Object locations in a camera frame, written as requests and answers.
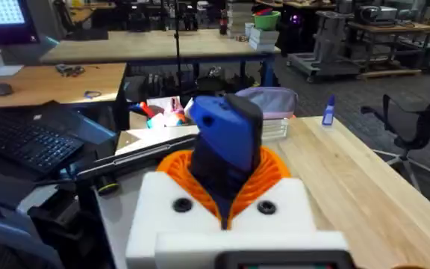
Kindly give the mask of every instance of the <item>white panel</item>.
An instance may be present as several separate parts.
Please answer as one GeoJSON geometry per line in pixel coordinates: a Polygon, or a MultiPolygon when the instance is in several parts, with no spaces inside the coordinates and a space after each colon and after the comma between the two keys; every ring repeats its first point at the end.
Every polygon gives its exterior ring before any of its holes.
{"type": "Polygon", "coordinates": [[[348,250],[340,232],[163,233],[158,236],[158,269],[211,269],[218,254],[230,250],[348,250]]]}
{"type": "Polygon", "coordinates": [[[244,232],[314,232],[317,228],[303,182],[282,179],[236,216],[231,229],[244,232]],[[257,209],[260,201],[273,202],[276,212],[261,214],[257,209]]]}
{"type": "Polygon", "coordinates": [[[208,210],[163,172],[143,178],[125,256],[128,268],[155,268],[155,241],[160,232],[220,231],[220,224],[208,210]],[[185,213],[172,209],[178,198],[193,201],[185,213]]]}

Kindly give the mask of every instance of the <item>computer screen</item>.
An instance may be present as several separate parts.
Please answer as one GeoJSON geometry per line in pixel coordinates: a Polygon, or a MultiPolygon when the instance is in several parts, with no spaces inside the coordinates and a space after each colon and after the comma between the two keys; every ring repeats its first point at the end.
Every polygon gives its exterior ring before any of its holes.
{"type": "Polygon", "coordinates": [[[0,0],[0,45],[38,42],[26,0],[0,0]]]}

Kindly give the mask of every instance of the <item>mouse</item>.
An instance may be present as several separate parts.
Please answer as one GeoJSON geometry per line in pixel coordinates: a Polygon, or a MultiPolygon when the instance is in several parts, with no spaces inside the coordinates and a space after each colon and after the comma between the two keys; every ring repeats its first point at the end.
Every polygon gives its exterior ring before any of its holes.
{"type": "Polygon", "coordinates": [[[6,83],[0,83],[0,96],[7,96],[13,94],[14,90],[11,85],[6,83]]]}

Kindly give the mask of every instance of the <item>blue cap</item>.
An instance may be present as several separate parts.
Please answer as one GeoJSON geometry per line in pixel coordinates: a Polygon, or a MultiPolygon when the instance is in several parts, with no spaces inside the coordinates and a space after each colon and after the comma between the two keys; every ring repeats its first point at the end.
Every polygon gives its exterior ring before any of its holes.
{"type": "Polygon", "coordinates": [[[333,106],[333,105],[334,105],[334,94],[332,94],[332,95],[329,97],[328,105],[331,105],[331,106],[333,106]]]}

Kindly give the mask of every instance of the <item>purple light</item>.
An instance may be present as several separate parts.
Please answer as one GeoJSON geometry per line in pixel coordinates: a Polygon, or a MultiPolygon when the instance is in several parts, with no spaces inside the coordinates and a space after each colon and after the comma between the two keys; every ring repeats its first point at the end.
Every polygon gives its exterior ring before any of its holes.
{"type": "Polygon", "coordinates": [[[298,15],[293,15],[293,16],[291,17],[291,22],[292,22],[293,24],[299,24],[299,17],[298,17],[298,15]]]}

